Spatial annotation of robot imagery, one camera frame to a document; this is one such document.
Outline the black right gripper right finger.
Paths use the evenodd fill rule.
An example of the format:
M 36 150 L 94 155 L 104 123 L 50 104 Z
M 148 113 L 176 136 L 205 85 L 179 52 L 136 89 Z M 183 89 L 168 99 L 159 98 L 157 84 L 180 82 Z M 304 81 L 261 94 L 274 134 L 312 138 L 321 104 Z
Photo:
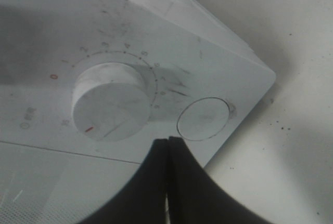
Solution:
M 167 195 L 171 223 L 265 223 L 221 189 L 183 139 L 168 138 Z

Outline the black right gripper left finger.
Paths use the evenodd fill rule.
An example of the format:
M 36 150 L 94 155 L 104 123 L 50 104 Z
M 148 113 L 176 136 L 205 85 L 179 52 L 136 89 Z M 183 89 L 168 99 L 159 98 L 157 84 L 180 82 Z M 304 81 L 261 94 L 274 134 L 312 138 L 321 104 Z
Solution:
M 156 139 L 134 176 L 80 223 L 166 223 L 168 141 Z

